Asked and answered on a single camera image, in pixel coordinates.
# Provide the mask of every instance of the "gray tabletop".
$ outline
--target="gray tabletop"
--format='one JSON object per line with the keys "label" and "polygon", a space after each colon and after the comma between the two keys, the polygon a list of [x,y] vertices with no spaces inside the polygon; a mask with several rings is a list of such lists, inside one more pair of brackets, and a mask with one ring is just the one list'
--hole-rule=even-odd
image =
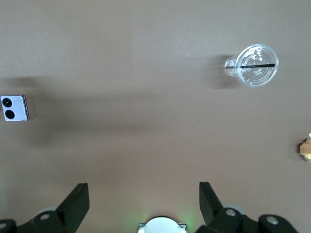
{"label": "gray tabletop", "polygon": [[[252,219],[310,232],[311,1],[3,0],[0,93],[31,120],[0,116],[0,218],[22,224],[88,182],[78,232],[137,232],[167,215],[204,223],[199,182]],[[254,43],[279,70],[260,88],[224,75]]]}

